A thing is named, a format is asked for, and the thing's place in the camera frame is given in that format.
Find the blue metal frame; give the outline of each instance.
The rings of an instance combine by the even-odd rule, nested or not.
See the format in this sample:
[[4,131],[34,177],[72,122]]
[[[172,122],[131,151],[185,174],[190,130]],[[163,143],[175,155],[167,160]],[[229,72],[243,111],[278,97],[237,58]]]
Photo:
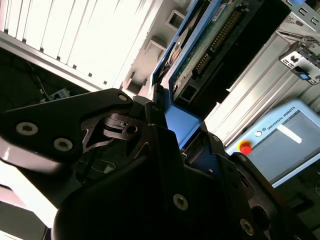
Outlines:
[[[187,16],[184,18],[183,23],[178,29],[176,35],[174,36],[173,41],[167,48],[167,51],[165,52],[162,60],[159,62],[159,64],[153,71],[152,84],[156,82],[156,79],[155,79],[156,73],[160,70],[161,65],[164,63],[164,59],[166,59],[170,54],[173,45],[175,44],[176,40],[180,36],[182,29],[186,25],[188,18],[190,18],[191,13],[195,9],[197,2],[198,2],[197,0],[194,2],[192,8],[190,9]],[[199,37],[207,27],[208,23],[211,21],[216,11],[218,10],[220,3],[221,3],[221,0],[211,1],[206,11],[204,12],[203,16],[201,17],[200,21],[198,22],[197,26],[195,27],[194,31],[192,32],[191,36],[189,37],[188,41],[185,43],[175,63],[170,68],[170,70],[165,75],[165,77],[162,79],[161,85],[163,85],[165,89],[165,109],[166,109],[165,118],[167,121],[168,128],[175,132],[180,148],[182,148],[187,143],[190,137],[200,127],[202,121],[199,117],[188,113],[186,110],[174,104],[173,93],[172,93],[173,81],[180,67],[182,66],[182,64],[188,57],[189,53],[191,52],[192,48],[195,46]]]
[[[250,127],[242,136],[235,140],[225,151],[229,155],[231,155],[234,152],[239,152],[238,144],[242,141],[250,141],[252,147],[258,145],[265,138],[267,138],[279,125],[283,124],[287,119],[296,114],[297,111],[303,113],[314,124],[320,127],[320,116],[318,116],[314,111],[312,111],[301,100],[295,99],[283,104],[280,107],[277,107],[276,109],[266,114],[263,118],[258,120],[252,127]],[[262,135],[259,137],[255,136],[255,133],[258,131],[262,132]],[[296,175],[303,169],[307,168],[308,166],[316,162],[318,159],[320,159],[320,153],[308,159],[303,164],[289,172],[287,175],[277,180],[275,183],[272,184],[272,186],[274,188],[278,187],[279,185],[281,185],[288,179],[292,178],[294,175]]]

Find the sticker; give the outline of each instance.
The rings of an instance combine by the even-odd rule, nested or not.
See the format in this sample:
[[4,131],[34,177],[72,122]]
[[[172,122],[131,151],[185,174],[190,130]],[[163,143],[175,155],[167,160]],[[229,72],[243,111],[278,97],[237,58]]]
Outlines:
[[227,4],[221,4],[220,8],[218,9],[218,11],[216,11],[215,15],[212,18],[212,22],[216,22],[218,20],[218,18],[220,17],[220,15],[222,14],[222,12],[224,11],[224,9],[226,8]]

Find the black cable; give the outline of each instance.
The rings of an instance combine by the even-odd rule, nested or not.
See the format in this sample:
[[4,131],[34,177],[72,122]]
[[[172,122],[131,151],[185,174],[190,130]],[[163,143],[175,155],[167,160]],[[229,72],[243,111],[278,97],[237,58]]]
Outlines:
[[44,85],[42,84],[42,81],[39,77],[39,75],[36,73],[35,69],[31,66],[30,62],[28,62],[27,60],[25,60],[25,62],[28,64],[28,66],[30,67],[30,69],[32,70],[32,72],[34,73],[36,79],[38,80],[39,84],[40,84],[40,87],[42,89],[42,92],[43,92],[43,95],[44,97],[49,100],[49,95],[47,94],[45,88],[44,88]]
[[11,104],[11,107],[14,109],[15,108],[15,105],[13,104],[13,102],[10,100],[9,97],[7,97],[6,95],[4,95],[3,93],[0,93],[0,96],[5,98],[10,104]]
[[25,104],[21,105],[21,107],[26,107],[29,105],[30,102],[37,102],[38,104],[41,104],[42,102],[39,99],[30,99]]

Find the cable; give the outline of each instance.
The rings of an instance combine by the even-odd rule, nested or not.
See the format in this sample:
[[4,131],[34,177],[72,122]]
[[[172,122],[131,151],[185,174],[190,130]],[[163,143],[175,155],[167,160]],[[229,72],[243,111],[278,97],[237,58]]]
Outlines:
[[[87,163],[87,162],[85,162],[85,161],[79,161],[79,163],[82,163],[82,164],[88,164],[88,163]],[[105,173],[104,171],[98,170],[98,169],[94,168],[93,166],[91,166],[91,168],[92,168],[93,170],[97,171],[97,172]]]
[[38,99],[30,99],[25,104],[21,105],[21,107],[26,107],[29,105],[30,102],[37,102],[38,104],[42,104],[42,102]]
[[32,72],[34,73],[36,79],[38,80],[38,82],[40,83],[40,87],[44,93],[44,96],[47,100],[49,100],[49,95],[47,94],[45,88],[44,88],[44,85],[42,84],[42,81],[39,77],[39,75],[36,73],[35,69],[31,66],[30,62],[28,62],[27,60],[25,60],[25,62],[29,65],[30,69],[32,70]]
[[15,108],[15,105],[13,104],[13,102],[10,100],[9,97],[7,97],[6,95],[0,93],[0,96],[2,96],[3,98],[5,98],[10,104],[11,104],[11,107],[14,109]]
[[318,186],[318,185],[319,185],[319,182],[320,182],[320,181],[318,181],[318,182],[316,183],[316,185],[315,185],[315,187],[314,187],[314,190],[315,190],[316,194],[318,194],[318,195],[320,196],[320,192],[318,191],[318,188],[320,188],[320,186]]

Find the blue panel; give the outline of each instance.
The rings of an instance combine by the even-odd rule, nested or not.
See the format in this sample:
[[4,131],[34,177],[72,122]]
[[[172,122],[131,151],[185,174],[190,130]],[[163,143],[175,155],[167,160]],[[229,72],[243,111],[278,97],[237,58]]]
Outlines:
[[[170,68],[168,73],[165,75],[165,77],[162,79],[162,85],[166,89],[165,93],[165,117],[167,121],[168,128],[175,132],[178,143],[180,148],[182,148],[186,142],[189,140],[189,138],[195,133],[195,131],[200,127],[201,125],[201,119],[188,113],[184,109],[176,106],[173,102],[173,81],[175,76],[177,75],[180,67],[186,60],[187,56],[191,52],[192,48],[197,43],[197,40],[207,27],[208,23],[211,21],[212,17],[216,13],[221,0],[212,0],[209,4],[208,8],[204,12],[203,16],[201,17],[200,21],[198,22],[197,26],[195,27],[194,31],[192,32],[191,36],[189,37],[188,41],[186,42],[184,48],[182,49],[181,53],[179,54],[178,58],[176,59],[173,66]],[[192,9],[194,9],[196,5],[196,2],[193,4]],[[187,19],[190,17],[191,11],[189,11],[187,17],[184,19],[183,23],[181,24],[181,27],[178,30],[178,33],[176,34],[174,41],[170,44],[170,46],[167,48],[168,50],[164,54],[164,58],[170,54],[171,48],[176,41],[178,35],[180,35],[180,32],[182,31],[183,25],[185,25]],[[163,64],[162,61],[158,64],[156,69],[154,70],[152,77],[153,77],[153,83],[155,83],[154,75],[157,71],[159,71],[161,64]]]

